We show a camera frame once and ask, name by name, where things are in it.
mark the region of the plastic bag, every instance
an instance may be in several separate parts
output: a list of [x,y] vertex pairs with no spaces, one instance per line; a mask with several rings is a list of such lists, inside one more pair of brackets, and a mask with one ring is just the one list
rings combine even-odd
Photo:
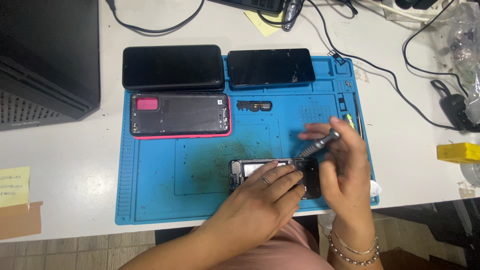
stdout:
[[480,8],[464,2],[442,20],[447,31],[447,48],[462,86],[468,92],[465,113],[473,123],[480,123]]

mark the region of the phone screen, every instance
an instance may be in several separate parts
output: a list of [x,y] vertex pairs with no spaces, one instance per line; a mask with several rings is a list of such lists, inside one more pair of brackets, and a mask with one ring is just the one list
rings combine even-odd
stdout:
[[137,93],[130,99],[135,137],[215,135],[230,131],[225,94]]
[[233,50],[228,53],[233,86],[263,86],[315,81],[308,49]]
[[123,85],[223,84],[223,59],[216,45],[129,47],[123,51]]

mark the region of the sim card tray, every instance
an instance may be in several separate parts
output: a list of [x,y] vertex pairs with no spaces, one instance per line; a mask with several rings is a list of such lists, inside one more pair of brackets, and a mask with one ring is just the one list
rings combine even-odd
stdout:
[[337,62],[339,65],[343,65],[347,62],[347,60],[343,59],[343,57],[341,57],[340,54],[338,54],[338,52],[336,52],[335,50],[329,51],[328,55],[333,57],[335,62]]

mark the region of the white desk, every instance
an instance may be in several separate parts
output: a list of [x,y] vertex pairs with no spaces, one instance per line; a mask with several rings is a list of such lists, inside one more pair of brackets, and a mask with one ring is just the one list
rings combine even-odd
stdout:
[[[1,168],[31,166],[30,202],[43,201],[42,233],[5,240],[25,241],[135,232],[199,225],[202,221],[117,226],[115,200],[122,122],[123,49],[130,46],[216,44],[222,54],[239,49],[308,48],[311,55],[331,49],[320,16],[308,3],[290,32],[278,30],[264,37],[243,10],[206,1],[203,9],[183,28],[163,36],[146,37],[120,26],[104,0],[99,0],[100,110],[78,123],[26,128],[0,133]],[[358,7],[349,19],[345,6],[322,0],[320,9],[334,45],[361,56],[398,76],[405,96],[432,121],[449,124],[438,105],[439,95],[430,80],[405,68],[401,47],[419,24],[386,21],[377,10]],[[200,0],[116,0],[119,18],[149,29],[170,27],[187,18]],[[428,38],[411,43],[409,59],[437,69]],[[436,145],[451,142],[480,143],[475,134],[436,128],[426,123],[400,96],[392,77],[354,61],[365,128],[370,142],[377,182],[382,186],[378,207],[394,207],[460,199],[465,184],[460,167],[436,159]],[[326,211],[304,212],[319,214]]]

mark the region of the black cable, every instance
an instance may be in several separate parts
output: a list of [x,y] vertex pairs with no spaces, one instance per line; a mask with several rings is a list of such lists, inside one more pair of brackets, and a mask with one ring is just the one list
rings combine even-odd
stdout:
[[323,22],[323,24],[324,24],[324,29],[325,29],[325,35],[326,35],[326,37],[327,37],[327,39],[328,39],[328,43],[330,43],[330,46],[332,46],[332,48],[333,48],[336,52],[338,52],[338,53],[341,54],[341,55],[347,56],[347,57],[351,57],[351,58],[358,59],[358,60],[360,60],[360,61],[363,61],[363,62],[369,64],[370,66],[372,66],[372,67],[374,67],[374,68],[376,68],[376,69],[378,69],[378,70],[385,71],[385,72],[391,74],[391,75],[393,76],[393,79],[394,79],[394,82],[395,82],[396,92],[401,96],[401,98],[403,98],[403,100],[404,100],[408,105],[410,105],[410,106],[411,106],[423,119],[425,119],[425,121],[427,121],[428,123],[430,123],[430,124],[432,124],[432,125],[434,125],[434,126],[436,126],[436,127],[441,127],[441,128],[446,128],[446,129],[451,129],[451,130],[456,130],[456,131],[462,130],[462,129],[458,129],[458,128],[456,128],[456,127],[446,126],[446,125],[440,125],[440,124],[436,124],[436,123],[430,121],[430,120],[419,110],[419,108],[417,108],[415,105],[413,105],[413,103],[411,103],[411,102],[402,94],[402,92],[400,91],[400,88],[398,87],[398,82],[397,82],[395,73],[393,73],[392,71],[390,71],[390,70],[388,70],[388,69],[384,69],[384,68],[378,67],[378,66],[370,63],[369,61],[367,61],[367,60],[365,60],[365,59],[363,59],[363,58],[360,58],[360,57],[357,57],[357,56],[354,56],[354,55],[345,54],[345,53],[342,53],[342,52],[340,52],[339,50],[337,50],[337,48],[335,48],[335,46],[332,44],[332,40],[330,40],[330,36],[328,35],[327,25],[326,25],[326,23],[325,23],[325,18],[324,18],[324,16],[322,15],[322,13],[321,13],[320,10],[318,9],[317,5],[315,5],[315,3],[314,3],[312,0],[307,0],[307,1],[308,1],[310,4],[313,5],[313,7],[317,10],[318,14],[319,14],[320,17],[322,18],[322,22]]
[[176,30],[184,25],[186,25],[189,21],[191,21],[197,14],[198,12],[200,12],[200,10],[202,9],[203,5],[204,5],[204,2],[205,0],[202,0],[202,2],[200,3],[200,6],[198,7],[198,9],[190,16],[188,17],[187,19],[185,19],[183,22],[175,25],[175,26],[172,26],[170,28],[167,28],[167,29],[162,29],[162,30],[149,30],[149,29],[144,29],[144,28],[141,28],[141,27],[138,27],[138,26],[134,26],[134,25],[128,25],[124,22],[122,22],[120,19],[118,19],[117,17],[117,12],[116,12],[116,8],[115,8],[115,0],[106,0],[110,9],[112,10],[112,13],[113,13],[113,17],[115,17],[115,20],[117,20],[117,22],[122,25],[123,27],[126,27],[126,28],[129,28],[129,29],[132,29],[132,30],[136,30],[136,31],[140,31],[140,32],[144,32],[144,33],[150,33],[150,34],[161,34],[161,33],[166,33],[166,32],[170,32],[170,31],[173,31],[173,30]]
[[456,81],[458,82],[458,86],[460,86],[460,89],[462,89],[462,91],[465,93],[465,95],[468,97],[468,93],[465,91],[465,89],[463,88],[462,86],[462,83],[460,82],[460,77],[456,74],[456,73],[439,73],[439,72],[431,72],[431,71],[426,71],[426,70],[423,70],[421,68],[418,68],[412,64],[410,64],[410,62],[408,61],[407,59],[407,45],[408,43],[416,36],[418,35],[421,31],[423,31],[425,28],[427,28],[429,25],[431,25],[452,3],[454,2],[454,0],[450,1],[450,3],[448,3],[448,5],[446,5],[444,7],[444,9],[442,9],[442,11],[440,11],[440,13],[438,13],[438,15],[435,16],[435,18],[433,18],[429,23],[427,23],[427,25],[425,25],[422,29],[420,29],[418,32],[416,32],[413,36],[411,36],[409,39],[407,39],[407,41],[405,42],[405,45],[403,46],[403,49],[402,49],[402,53],[403,53],[403,59],[405,59],[405,63],[407,63],[407,65],[413,69],[416,69],[418,71],[421,71],[421,72],[425,72],[425,73],[428,73],[428,74],[433,74],[433,75],[452,75],[452,76],[455,76],[456,78]]
[[265,18],[261,13],[260,13],[260,10],[257,10],[257,14],[258,16],[260,17],[260,19],[262,19],[262,21],[270,24],[270,25],[286,25],[286,24],[289,24],[293,21],[295,21],[297,19],[297,17],[300,15],[300,12],[301,12],[301,9],[303,7],[303,2],[305,2],[305,0],[303,0],[301,3],[300,3],[300,8],[299,10],[297,11],[297,13],[295,14],[295,16],[293,16],[293,18],[291,18],[290,20],[288,21],[284,21],[284,22],[274,22],[274,21],[270,21],[270,20],[267,20],[267,18]]

